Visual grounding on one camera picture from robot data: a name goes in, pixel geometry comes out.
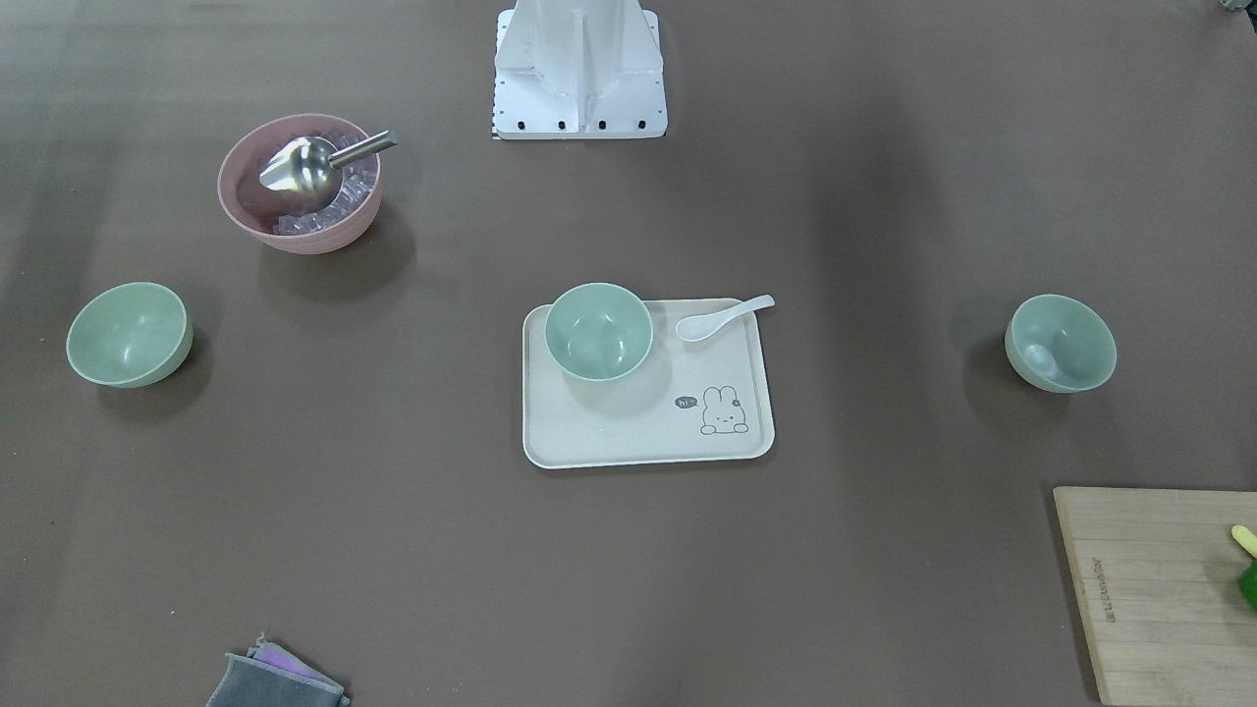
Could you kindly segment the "green bowl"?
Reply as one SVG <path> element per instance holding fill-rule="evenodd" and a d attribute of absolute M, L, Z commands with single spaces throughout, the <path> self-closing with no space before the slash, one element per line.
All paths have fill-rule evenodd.
<path fill-rule="evenodd" d="M 549 304 L 546 348 L 574 379 L 610 382 L 634 374 L 654 348 L 650 309 L 623 286 L 595 282 L 566 291 Z"/>
<path fill-rule="evenodd" d="M 67 360 L 85 381 L 145 387 L 172 375 L 191 353 L 194 325 L 171 288 L 116 286 L 91 299 L 67 333 Z"/>
<path fill-rule="evenodd" d="M 1011 369 L 1042 391 L 1090 391 L 1117 371 L 1117 341 L 1105 320 L 1063 294 L 1024 299 L 1011 315 L 1003 346 Z"/>

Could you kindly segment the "green bowl on tray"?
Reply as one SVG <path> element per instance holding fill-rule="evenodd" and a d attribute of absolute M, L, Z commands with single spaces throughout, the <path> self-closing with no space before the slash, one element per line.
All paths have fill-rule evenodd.
<path fill-rule="evenodd" d="M 654 348 L 650 309 L 623 286 L 595 282 L 566 291 L 549 304 L 546 348 L 574 379 L 610 382 L 634 374 Z"/>

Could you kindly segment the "white ceramic spoon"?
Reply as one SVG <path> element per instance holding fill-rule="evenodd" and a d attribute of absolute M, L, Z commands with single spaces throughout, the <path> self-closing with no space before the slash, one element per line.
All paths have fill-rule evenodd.
<path fill-rule="evenodd" d="M 678 322 L 675 326 L 675 333 L 684 342 L 701 342 L 720 332 L 727 325 L 732 323 L 742 316 L 755 312 L 755 309 L 766 309 L 773 307 L 776 299 L 771 294 L 762 294 L 754 297 L 754 299 L 740 301 L 732 307 L 723 309 L 715 309 L 715 312 L 690 316 Z"/>

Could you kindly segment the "cream rabbit tray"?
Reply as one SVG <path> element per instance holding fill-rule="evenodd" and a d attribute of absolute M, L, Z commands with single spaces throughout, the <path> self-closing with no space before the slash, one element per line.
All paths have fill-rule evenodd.
<path fill-rule="evenodd" d="M 774 415 L 754 313 L 701 342 L 678 322 L 735 299 L 651 299 L 654 348 L 623 379 L 590 382 L 548 353 L 548 304 L 522 322 L 522 452 L 544 469 L 656 462 L 755 460 L 774 444 Z"/>

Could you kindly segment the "ice cubes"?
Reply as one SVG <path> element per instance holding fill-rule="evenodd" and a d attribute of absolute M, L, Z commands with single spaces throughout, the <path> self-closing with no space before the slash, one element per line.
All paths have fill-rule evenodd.
<path fill-rule="evenodd" d="M 344 135 L 310 136 L 328 138 L 338 148 L 360 140 Z M 360 159 L 354 164 L 342 167 L 343 182 L 334 198 L 305 200 L 305 198 L 288 198 L 263 187 L 264 195 L 273 198 L 277 203 L 277 224 L 274 226 L 277 237 L 308 237 L 308 234 L 324 230 L 349 215 L 361 201 L 365 201 L 365 196 L 371 190 L 367 181 L 371 160 L 375 156 Z"/>

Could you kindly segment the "pink bowl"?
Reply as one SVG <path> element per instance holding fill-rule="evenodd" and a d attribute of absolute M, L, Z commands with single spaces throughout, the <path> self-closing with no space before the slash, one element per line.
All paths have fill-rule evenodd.
<path fill-rule="evenodd" d="M 288 138 L 309 135 L 365 138 L 368 137 L 368 131 L 333 114 L 300 113 L 275 118 L 268 125 L 256 126 L 251 133 L 243 135 L 222 157 L 216 177 L 220 208 L 238 231 L 274 249 L 302 255 L 331 253 L 357 242 L 373 224 L 383 204 L 383 169 L 381 157 L 376 155 L 371 160 L 367 181 L 371 190 L 365 201 L 343 220 L 324 230 L 316 230 L 308 237 L 277 237 L 277 216 L 259 216 L 248 211 L 238 198 L 239 184 L 246 179 L 256 181 L 260 167 Z"/>

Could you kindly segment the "metal ice scoop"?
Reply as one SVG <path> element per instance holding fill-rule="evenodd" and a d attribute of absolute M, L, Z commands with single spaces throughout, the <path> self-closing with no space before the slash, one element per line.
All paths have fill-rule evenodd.
<path fill-rule="evenodd" d="M 256 180 L 261 187 L 288 198 L 334 198 L 343 182 L 342 167 L 397 143 L 398 136 L 388 130 L 339 148 L 321 136 L 295 137 L 278 148 Z"/>

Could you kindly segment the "grey folded cloth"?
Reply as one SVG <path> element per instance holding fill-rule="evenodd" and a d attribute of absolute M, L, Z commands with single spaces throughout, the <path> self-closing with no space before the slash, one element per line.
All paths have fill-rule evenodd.
<path fill-rule="evenodd" d="M 207 706 L 349 706 L 351 696 L 287 647 L 256 638 L 244 654 L 226 653 L 226 671 Z"/>

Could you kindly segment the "wooden cutting board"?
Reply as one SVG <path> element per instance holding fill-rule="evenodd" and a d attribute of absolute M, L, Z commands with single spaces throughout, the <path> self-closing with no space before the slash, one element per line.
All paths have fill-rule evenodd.
<path fill-rule="evenodd" d="M 1097 694 L 1109 706 L 1252 706 L 1254 609 L 1239 590 L 1253 492 L 1060 486 L 1052 493 Z"/>

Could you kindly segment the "yellow plastic knife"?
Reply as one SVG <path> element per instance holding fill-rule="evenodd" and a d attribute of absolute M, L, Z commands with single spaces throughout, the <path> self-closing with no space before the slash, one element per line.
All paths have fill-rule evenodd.
<path fill-rule="evenodd" d="M 1243 525 L 1231 526 L 1231 538 L 1234 540 L 1252 559 L 1257 559 L 1257 533 Z"/>

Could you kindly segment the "green lime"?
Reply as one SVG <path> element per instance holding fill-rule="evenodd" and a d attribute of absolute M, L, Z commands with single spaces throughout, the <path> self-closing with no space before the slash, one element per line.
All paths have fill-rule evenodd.
<path fill-rule="evenodd" d="M 1244 598 L 1244 601 L 1247 601 L 1247 604 L 1249 605 L 1249 608 L 1252 608 L 1253 610 L 1256 610 L 1257 609 L 1257 564 L 1256 564 L 1256 561 L 1253 561 L 1253 564 L 1249 564 L 1248 567 L 1243 570 L 1243 572 L 1239 572 L 1237 586 L 1239 587 L 1239 595 L 1242 595 Z"/>

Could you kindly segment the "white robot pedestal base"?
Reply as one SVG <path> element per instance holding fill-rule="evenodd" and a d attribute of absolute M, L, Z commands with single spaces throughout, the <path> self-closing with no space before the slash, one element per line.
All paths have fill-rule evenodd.
<path fill-rule="evenodd" d="M 656 13 L 637 1 L 517 1 L 495 26 L 494 138 L 666 135 Z"/>

